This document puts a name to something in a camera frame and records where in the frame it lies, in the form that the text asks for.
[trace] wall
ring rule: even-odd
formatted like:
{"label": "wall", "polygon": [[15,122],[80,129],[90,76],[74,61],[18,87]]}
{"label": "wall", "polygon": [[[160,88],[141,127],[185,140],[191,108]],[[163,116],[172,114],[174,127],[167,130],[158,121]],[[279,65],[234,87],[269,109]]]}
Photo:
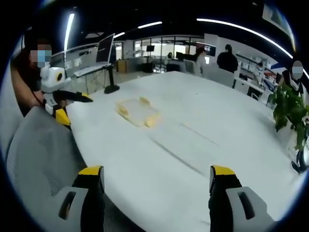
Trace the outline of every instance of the wall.
{"label": "wall", "polygon": [[276,60],[271,58],[270,56],[260,52],[259,50],[256,50],[253,47],[247,46],[245,44],[229,40],[226,38],[219,37],[217,35],[212,34],[204,34],[204,40],[206,44],[211,44],[216,46],[216,56],[211,57],[211,63],[215,63],[217,61],[217,57],[221,52],[225,51],[225,46],[227,44],[230,44],[233,48],[234,54],[240,54],[248,58],[254,58],[254,57],[261,57],[266,58],[271,65],[277,63]]}

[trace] person's hair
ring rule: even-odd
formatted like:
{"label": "person's hair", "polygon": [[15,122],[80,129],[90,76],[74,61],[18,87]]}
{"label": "person's hair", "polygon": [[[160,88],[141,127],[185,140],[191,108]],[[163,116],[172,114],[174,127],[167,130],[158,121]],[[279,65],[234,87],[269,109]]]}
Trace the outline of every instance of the person's hair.
{"label": "person's hair", "polygon": [[37,29],[27,30],[25,32],[24,43],[28,53],[31,50],[38,50],[38,44],[50,44],[46,36]]}
{"label": "person's hair", "polygon": [[227,50],[228,53],[232,53],[232,46],[230,44],[227,44],[225,46],[225,49]]}
{"label": "person's hair", "polygon": [[198,56],[201,55],[201,53],[203,53],[203,52],[205,52],[205,49],[203,47],[199,47],[197,49],[197,52],[194,55],[194,61],[197,61]]}

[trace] ceiling light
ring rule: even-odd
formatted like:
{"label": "ceiling light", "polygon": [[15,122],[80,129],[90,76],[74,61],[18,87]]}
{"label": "ceiling light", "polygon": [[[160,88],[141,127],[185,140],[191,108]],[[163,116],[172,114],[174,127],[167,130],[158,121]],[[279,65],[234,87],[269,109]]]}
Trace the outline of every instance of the ceiling light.
{"label": "ceiling light", "polygon": [[143,26],[139,26],[138,29],[146,28],[146,27],[150,27],[150,26],[158,25],[158,24],[162,24],[162,22],[155,22],[155,23],[145,24],[145,25],[143,25]]}
{"label": "ceiling light", "polygon": [[[239,29],[242,29],[242,30],[246,30],[246,31],[248,31],[248,32],[250,32],[252,34],[255,34],[255,35],[263,38],[264,40],[272,43],[277,48],[279,48],[282,52],[284,52],[289,58],[291,58],[291,59],[293,58],[293,56],[287,50],[285,50],[283,47],[281,47],[279,44],[277,44],[276,42],[272,41],[270,38],[266,37],[265,35],[262,35],[262,34],[256,32],[256,31],[254,31],[254,30],[251,30],[251,29],[248,29],[248,28],[245,28],[245,27],[233,24],[233,23],[227,23],[227,22],[224,22],[224,21],[213,20],[213,19],[197,18],[197,21],[210,22],[210,23],[220,23],[220,24],[236,27],[236,28],[239,28]],[[309,75],[308,75],[308,73],[305,70],[304,70],[304,73],[309,78]]]}
{"label": "ceiling light", "polygon": [[69,35],[70,35],[70,30],[71,30],[71,26],[72,26],[72,23],[73,23],[74,15],[75,14],[70,14],[70,16],[69,16],[67,30],[66,30],[66,36],[64,38],[64,51],[66,51],[68,49]]}
{"label": "ceiling light", "polygon": [[124,32],[121,32],[121,33],[119,33],[119,34],[117,34],[117,35],[114,35],[114,38],[117,38],[117,37],[122,36],[122,35],[124,35],[124,34],[125,34]]}

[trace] window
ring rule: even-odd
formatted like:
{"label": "window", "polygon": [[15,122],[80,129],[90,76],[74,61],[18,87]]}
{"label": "window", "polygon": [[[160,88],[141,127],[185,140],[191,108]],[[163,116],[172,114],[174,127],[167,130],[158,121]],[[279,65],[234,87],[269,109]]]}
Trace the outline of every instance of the window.
{"label": "window", "polygon": [[150,44],[150,39],[142,40],[141,41],[141,50],[142,50],[142,56],[147,57],[150,56],[150,52],[147,52],[147,46]]}
{"label": "window", "polygon": [[177,52],[189,54],[189,44],[190,44],[189,37],[176,37],[174,57],[176,57]]}
{"label": "window", "polygon": [[154,46],[154,51],[151,52],[151,56],[155,57],[156,59],[161,59],[161,39],[161,37],[151,39],[151,45]]}
{"label": "window", "polygon": [[162,59],[165,58],[170,52],[174,54],[174,39],[175,37],[163,37]]}
{"label": "window", "polygon": [[122,43],[114,43],[116,47],[116,59],[122,59]]}
{"label": "window", "polygon": [[197,52],[197,48],[205,46],[203,38],[191,38],[190,42],[190,55],[194,55]]}
{"label": "window", "polygon": [[141,40],[134,42],[134,57],[141,56]]}

